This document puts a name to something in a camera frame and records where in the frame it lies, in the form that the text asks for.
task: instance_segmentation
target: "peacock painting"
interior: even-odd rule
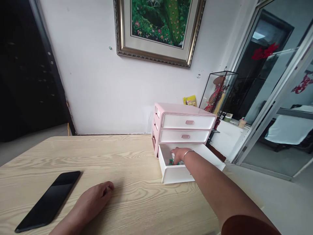
[[[131,34],[183,48],[192,0],[131,0]]]

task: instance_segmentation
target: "wood grain tabletop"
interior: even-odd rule
[[[53,222],[22,234],[49,234],[84,191],[108,180],[115,185],[112,198],[82,234],[219,231],[217,217],[195,182],[161,183],[151,136],[141,134],[51,137],[0,167],[0,234],[14,234],[59,174],[77,170],[81,177]],[[223,172],[262,207],[227,168]]]

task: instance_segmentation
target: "phone screen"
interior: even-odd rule
[[[18,225],[15,232],[24,232],[51,223],[80,173],[80,171],[73,171],[60,174]]]

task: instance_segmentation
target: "bracelet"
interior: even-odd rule
[[[185,154],[183,155],[183,161],[184,161],[185,155],[186,155],[187,153],[189,153],[189,152],[194,152],[194,150],[190,149],[190,150],[188,150],[187,152],[185,152]]]

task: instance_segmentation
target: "tiled floor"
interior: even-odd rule
[[[31,133],[11,142],[0,143],[0,166],[52,136],[67,136],[67,124]]]
[[[0,165],[52,136],[67,136],[67,124],[0,143]],[[295,183],[236,165],[228,169],[260,198],[264,213],[283,235],[313,233],[313,164]]]
[[[273,147],[256,142],[244,159],[244,163],[268,169],[283,175],[295,175],[313,154],[308,154],[297,148],[283,149],[275,152]]]

